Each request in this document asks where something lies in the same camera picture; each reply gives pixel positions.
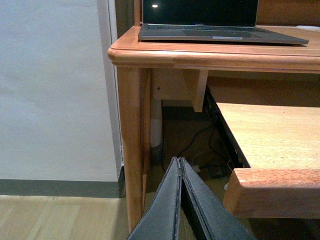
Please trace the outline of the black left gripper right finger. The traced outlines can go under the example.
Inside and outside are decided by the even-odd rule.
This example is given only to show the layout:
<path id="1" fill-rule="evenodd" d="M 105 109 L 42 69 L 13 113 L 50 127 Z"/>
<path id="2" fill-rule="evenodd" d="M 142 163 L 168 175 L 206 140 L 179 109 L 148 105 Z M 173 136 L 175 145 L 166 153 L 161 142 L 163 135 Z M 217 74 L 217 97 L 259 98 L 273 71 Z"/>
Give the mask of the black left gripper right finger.
<path id="1" fill-rule="evenodd" d="M 255 240 L 214 195 L 205 182 L 184 159 L 179 159 L 182 171 L 181 206 L 198 240 Z"/>

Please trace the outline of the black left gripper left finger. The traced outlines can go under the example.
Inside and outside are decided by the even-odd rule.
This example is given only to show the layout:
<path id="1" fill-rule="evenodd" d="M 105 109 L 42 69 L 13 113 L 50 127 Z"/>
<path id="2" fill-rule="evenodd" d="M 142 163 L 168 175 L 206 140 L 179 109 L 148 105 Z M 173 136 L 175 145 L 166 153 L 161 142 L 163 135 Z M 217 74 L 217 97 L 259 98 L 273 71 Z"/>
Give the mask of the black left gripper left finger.
<path id="1" fill-rule="evenodd" d="M 154 198 L 128 240 L 177 240 L 182 195 L 182 167 L 173 157 Z"/>

